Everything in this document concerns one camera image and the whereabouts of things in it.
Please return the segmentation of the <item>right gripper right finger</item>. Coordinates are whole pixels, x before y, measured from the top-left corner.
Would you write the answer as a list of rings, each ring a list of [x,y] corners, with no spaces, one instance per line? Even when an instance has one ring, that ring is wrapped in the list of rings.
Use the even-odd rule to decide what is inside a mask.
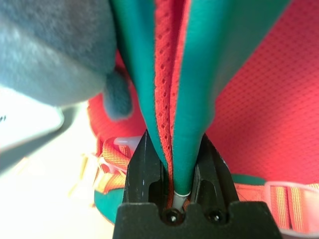
[[[194,169],[190,201],[199,204],[205,212],[210,209],[227,212],[230,204],[238,200],[228,166],[204,135]]]

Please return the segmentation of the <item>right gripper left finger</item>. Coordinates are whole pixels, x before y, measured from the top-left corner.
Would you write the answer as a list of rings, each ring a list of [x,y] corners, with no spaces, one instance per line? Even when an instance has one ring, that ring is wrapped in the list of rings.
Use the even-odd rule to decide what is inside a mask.
[[[157,209],[164,212],[169,205],[168,173],[146,130],[128,165],[126,176],[126,210]]]

